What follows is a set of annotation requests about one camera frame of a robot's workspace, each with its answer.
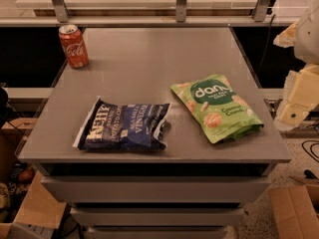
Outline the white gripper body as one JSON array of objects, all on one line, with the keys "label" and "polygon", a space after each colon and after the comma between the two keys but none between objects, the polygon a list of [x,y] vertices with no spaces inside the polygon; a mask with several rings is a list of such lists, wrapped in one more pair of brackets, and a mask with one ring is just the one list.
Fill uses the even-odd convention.
[{"label": "white gripper body", "polygon": [[300,126],[309,113],[319,105],[319,66],[307,64],[299,72],[290,71],[285,80],[283,100],[274,125],[280,131]]}]

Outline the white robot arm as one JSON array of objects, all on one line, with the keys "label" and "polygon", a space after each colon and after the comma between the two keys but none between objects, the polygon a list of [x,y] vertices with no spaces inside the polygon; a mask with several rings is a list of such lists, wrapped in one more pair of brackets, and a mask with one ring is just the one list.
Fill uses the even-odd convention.
[{"label": "white robot arm", "polygon": [[305,63],[299,72],[290,71],[284,83],[274,125],[289,131],[319,105],[319,0],[314,0],[297,23],[290,25],[274,44],[294,48],[294,56]]}]

